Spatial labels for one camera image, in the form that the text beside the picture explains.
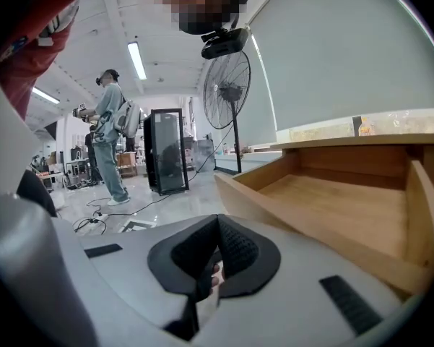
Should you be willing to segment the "wooden drawer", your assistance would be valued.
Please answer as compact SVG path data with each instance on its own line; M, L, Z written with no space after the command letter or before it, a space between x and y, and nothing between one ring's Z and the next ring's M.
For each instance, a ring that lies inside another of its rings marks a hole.
M434 186L416 160L401 189L314 170L215 181L229 214L312 238L402 293L422 294L434 280Z

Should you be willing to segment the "grey reflective panel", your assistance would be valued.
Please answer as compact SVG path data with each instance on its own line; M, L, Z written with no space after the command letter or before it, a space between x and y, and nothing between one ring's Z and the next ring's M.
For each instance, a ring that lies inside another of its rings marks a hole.
M214 143L212 140L195 140L193 142L191 155L195 171L203 173L215 169Z

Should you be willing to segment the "white backpack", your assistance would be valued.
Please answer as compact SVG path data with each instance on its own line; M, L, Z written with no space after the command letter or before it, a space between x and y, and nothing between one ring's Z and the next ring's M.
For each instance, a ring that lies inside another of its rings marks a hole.
M114 129L126 138L136 135L141 120L142 110L139 105L125 100L114 116Z

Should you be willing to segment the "person's right hand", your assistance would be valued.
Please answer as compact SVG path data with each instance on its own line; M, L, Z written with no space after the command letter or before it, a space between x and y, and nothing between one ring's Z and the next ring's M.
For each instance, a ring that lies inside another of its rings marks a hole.
M209 263L197 281L196 300L200 302L207 299L221 284L221 277L225 276L220 265L217 262Z

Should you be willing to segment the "orange drink bottle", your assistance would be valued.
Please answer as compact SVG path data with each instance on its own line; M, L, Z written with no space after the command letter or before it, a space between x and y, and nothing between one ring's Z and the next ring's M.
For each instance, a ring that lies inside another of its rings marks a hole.
M359 136L372 136L375 135L375 125L368 117L361 117L361 125L358 129Z

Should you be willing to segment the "person's red shirt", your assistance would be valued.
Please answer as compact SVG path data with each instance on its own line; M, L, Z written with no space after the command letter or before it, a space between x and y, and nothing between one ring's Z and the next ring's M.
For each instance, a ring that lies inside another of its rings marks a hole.
M79 0L30 0L0 48L0 85L21 119L37 79L64 50L78 11Z

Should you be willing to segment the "black standing fan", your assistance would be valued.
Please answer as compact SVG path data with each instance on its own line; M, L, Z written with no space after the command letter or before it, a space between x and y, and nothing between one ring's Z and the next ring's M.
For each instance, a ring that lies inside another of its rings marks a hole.
M211 61L203 86L207 121L215 129L233 127L237 171L242 171L238 115L251 86L251 63L244 51Z

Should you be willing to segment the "grey roller blind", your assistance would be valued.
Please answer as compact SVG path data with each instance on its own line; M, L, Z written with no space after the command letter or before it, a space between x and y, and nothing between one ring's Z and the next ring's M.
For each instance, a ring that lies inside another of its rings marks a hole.
M268 0L250 21L243 144L434 132L434 42L403 0Z

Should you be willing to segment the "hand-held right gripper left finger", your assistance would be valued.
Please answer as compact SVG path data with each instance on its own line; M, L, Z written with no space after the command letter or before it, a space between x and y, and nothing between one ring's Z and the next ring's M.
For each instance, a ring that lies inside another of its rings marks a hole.
M53 337L64 347L222 347L222 332L207 323L190 340L176 335L188 299L163 289L147 255L159 241L200 217L123 234L78 236L53 220L55 290Z

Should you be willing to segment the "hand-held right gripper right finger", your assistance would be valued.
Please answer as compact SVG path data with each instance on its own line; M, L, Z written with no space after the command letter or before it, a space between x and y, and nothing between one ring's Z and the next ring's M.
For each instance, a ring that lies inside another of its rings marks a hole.
M277 274L253 296L223 299L194 338L197 347L379 347L408 321L420 296L406 302L327 246L294 232L236 218L272 240ZM320 281L338 275L382 318L357 335Z

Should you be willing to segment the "ceiling light tube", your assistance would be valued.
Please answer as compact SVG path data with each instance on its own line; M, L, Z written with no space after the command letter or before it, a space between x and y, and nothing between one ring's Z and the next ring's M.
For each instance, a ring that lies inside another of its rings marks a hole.
M60 100L54 98L53 96L51 96L51 95L49 95L49 94L47 94L47 93L44 93L43 91L37 89L36 87L33 87L33 88L32 88L32 93L33 93L34 95L36 95L36 96L42 98L42 99L47 100L47 101L50 102L50 103L53 103L53 104L59 104L59 103L60 103Z
M139 51L139 46L137 42L132 42L127 45L131 61L134 65L137 77L143 81L147 79L144 65L142 62L141 54Z

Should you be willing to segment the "small wooden side table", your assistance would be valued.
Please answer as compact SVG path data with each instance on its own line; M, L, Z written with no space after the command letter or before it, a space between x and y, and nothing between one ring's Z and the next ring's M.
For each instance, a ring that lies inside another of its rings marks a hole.
M138 174L136 168L136 153L117 153L117 168L121 178L133 177Z

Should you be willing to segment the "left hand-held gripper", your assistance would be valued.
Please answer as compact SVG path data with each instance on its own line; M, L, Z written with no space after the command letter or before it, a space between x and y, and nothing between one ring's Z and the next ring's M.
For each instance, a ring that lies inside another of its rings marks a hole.
M0 195L0 281L31 324L57 347L97 347L51 216L7 194Z

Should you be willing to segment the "black glass display cabinet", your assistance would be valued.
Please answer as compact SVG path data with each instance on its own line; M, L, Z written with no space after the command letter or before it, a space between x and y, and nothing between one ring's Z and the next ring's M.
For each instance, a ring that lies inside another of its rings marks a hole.
M151 110L144 119L143 132L150 189L161 196L188 190L182 110Z

